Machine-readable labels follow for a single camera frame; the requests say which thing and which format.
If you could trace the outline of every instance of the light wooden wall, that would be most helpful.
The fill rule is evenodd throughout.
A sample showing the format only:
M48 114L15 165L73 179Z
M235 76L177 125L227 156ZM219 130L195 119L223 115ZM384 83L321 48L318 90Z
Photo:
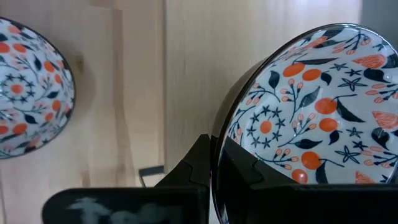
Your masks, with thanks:
M65 54L77 85L59 137L0 161L0 224L41 223L60 190L135 186L139 168L164 163L163 13L163 0L0 1Z
M361 0L167 0L168 170L201 133L210 133L232 84L296 35L359 22Z

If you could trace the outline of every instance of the orange dot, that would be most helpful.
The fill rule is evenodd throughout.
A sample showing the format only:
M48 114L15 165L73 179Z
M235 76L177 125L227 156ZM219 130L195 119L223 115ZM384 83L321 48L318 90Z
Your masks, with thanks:
M12 132L14 134L23 134L26 131L26 129L27 129L26 124L17 124L12 130Z
M56 81L57 83L59 83L59 84L62 83L62 80L61 80L60 75L58 75L58 74L55 75L55 81Z
M15 94L20 94L23 90L24 88L20 84L13 84L11 86L11 91Z
M294 63L293 65L289 65L284 70L284 77L292 77L294 75L299 74L302 70L304 70L305 65L301 62Z
M330 132L337 129L338 123L333 118L324 118L319 122L319 128L322 131Z
M271 131L272 123L270 121L263 121L260 125L260 131L264 134L267 134Z
M305 81L312 81L312 80L316 80L317 78L319 78L319 76L321 75L322 71L319 69L309 69L307 71L304 72L303 74L303 79Z
M47 115L45 115L45 121L51 121L53 117L53 113L48 113Z
M315 170L321 166L318 154L315 152L304 152L301 156L301 162L307 169Z
M14 26L14 25L9 25L8 31L12 34L20 34L21 33L21 31L18 29L18 27Z
M54 71L55 71L54 66L52 66L52 64L51 64L50 61L45 61L45 62L44 62L44 68L45 68L47 71L49 71L49 72L54 72Z
M304 170L302 170L302 169L293 170L293 172L292 172L292 178L293 178L296 182L298 182L298 183L300 183L300 184L306 184L307 181L308 181L308 175L307 175L307 173L306 173Z
M52 109L57 111L61 108L61 102L59 100L54 100L52 103Z
M6 134L8 132L7 126L0 126L0 134Z
M337 109L337 102L331 98L322 98L315 103L315 109L321 114L331 114Z
M26 52L26 48L22 44L13 44L12 47L20 53Z
M10 52L10 46L6 43L0 42L0 53L8 53Z

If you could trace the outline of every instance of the floral pattern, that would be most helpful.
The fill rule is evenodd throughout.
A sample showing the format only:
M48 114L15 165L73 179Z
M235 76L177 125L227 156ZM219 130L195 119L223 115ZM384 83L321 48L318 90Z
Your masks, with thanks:
M271 59L227 135L301 184L389 183L398 161L397 72L382 37L330 25Z
M47 144L74 104L72 72L60 52L28 27L0 18L0 159Z

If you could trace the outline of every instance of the bowl rim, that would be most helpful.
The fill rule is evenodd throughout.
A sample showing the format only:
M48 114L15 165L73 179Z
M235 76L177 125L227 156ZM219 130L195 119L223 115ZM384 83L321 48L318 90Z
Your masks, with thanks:
M17 24L17 25L19 25L19 26L21 26L21 27L24 27L24 28L29 29L30 31L32 31L32 32L35 33L36 35L39 35L41 38L43 38L48 44L50 44L50 45L54 48L54 50L55 50L56 52L58 52L58 54L61 56L61 58L62 58L62 60L63 60L64 69L70 71L70 76L71 76L71 78L72 78L72 83L73 83L73 92L74 92L74 96L73 96L73 99L72 99L73 107L70 109L70 116L69 116L69 119L67 119L67 122L63 125L63 127L60 129L60 131L59 131L52 139L50 139L49 141L47 141L46 143L44 143L44 144L41 145L40 147L38 147L38 148L36 148L36 149L34 149L34 150L30 151L30 152L25 152L25 153L22 153L22 154L19 154L19 155L16 155L16 156L9 156L9 157L5 157L5 158L0 158L0 160L5 160L5 159L17 158L17 157L20 157L20 156L27 155L27 154L29 154L29 153L31 153L31 152L35 152L35 151L37 151L38 149L41 149L42 147L46 146L48 143L52 142L55 138L57 138L58 135L59 135L61 132L63 132L63 130L65 129L65 127L68 125L69 121L70 121L71 118L72 118L72 114L73 114L73 112L75 111L75 107L76 107L76 96L77 96L77 93L76 93L76 81L75 81L75 76L74 76L74 74L73 74L72 68L69 66L69 63L67 62L65 56L63 56L63 54L61 53L61 51L59 51L59 49L58 49L56 46L54 46L53 43L51 43L51 41L49 41L49 40L48 40L46 37L44 37L42 34L40 34L39 32L37 32L36 30L32 29L31 27L29 27L29 26L27 26L27 25L21 24L20 22L17 22L17 21L12 20L12 19L8 19L8 18L3 17L3 16L0 16L0 20L1 20L1 19L2 19L2 20L5 20L5 21L9 21L9 22L11 22L11 23L13 23L13 24Z

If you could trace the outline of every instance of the black holder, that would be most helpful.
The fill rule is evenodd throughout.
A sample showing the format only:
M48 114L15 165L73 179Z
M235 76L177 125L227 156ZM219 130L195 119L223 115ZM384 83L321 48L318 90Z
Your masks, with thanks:
M210 154L210 139L204 134L155 187L60 192L44 205L44 224L206 224ZM230 138L226 139L212 181L217 212L226 212L230 224L398 220L395 184L300 185L257 160ZM94 213L94 222L86 222L87 214L93 218Z

